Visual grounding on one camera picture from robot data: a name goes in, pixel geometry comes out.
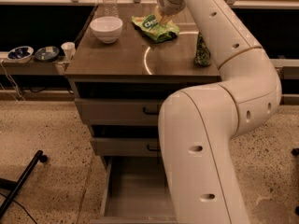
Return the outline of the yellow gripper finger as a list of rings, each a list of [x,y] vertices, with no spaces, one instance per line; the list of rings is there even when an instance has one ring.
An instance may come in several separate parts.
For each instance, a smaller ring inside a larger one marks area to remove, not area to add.
[[[177,12],[172,8],[156,7],[154,9],[155,18],[160,25],[165,25],[170,22],[176,14]]]

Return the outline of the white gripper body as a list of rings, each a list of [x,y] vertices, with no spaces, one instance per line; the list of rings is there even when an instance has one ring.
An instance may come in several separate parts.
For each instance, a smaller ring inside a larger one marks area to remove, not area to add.
[[[184,0],[157,0],[158,12],[161,15],[176,15],[186,7]]]

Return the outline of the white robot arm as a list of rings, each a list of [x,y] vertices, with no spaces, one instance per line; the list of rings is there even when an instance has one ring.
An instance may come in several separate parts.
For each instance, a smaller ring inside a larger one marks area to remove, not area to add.
[[[262,45],[224,0],[158,0],[159,14],[192,14],[221,79],[171,94],[159,139],[178,224],[250,224],[229,152],[232,138],[278,109],[281,84]]]

